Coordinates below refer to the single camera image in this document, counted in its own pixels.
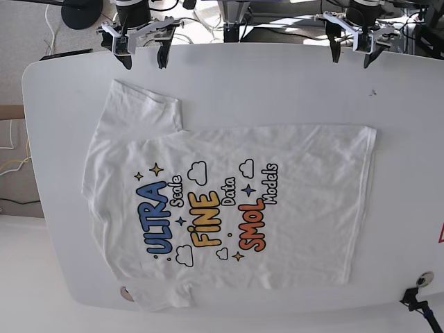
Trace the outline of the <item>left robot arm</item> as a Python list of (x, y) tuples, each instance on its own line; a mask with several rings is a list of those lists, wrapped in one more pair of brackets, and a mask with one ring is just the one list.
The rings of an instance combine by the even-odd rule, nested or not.
[(341, 5), (344, 12), (322, 11), (316, 16), (325, 25), (332, 61), (341, 56), (341, 43), (350, 38), (354, 52), (364, 54), (364, 68), (391, 48), (391, 40), (399, 35), (389, 22), (379, 23), (383, 1), (349, 1)]

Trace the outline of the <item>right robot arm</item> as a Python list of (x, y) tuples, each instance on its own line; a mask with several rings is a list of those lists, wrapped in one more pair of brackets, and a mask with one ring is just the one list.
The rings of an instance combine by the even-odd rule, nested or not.
[(136, 53), (137, 41), (147, 37), (158, 43), (157, 64), (160, 69), (168, 65), (169, 51), (176, 29), (182, 26), (179, 19), (166, 16), (154, 19), (147, 1), (115, 1), (118, 20), (103, 22), (96, 32), (101, 35), (101, 46), (128, 70), (132, 68), (132, 57)]

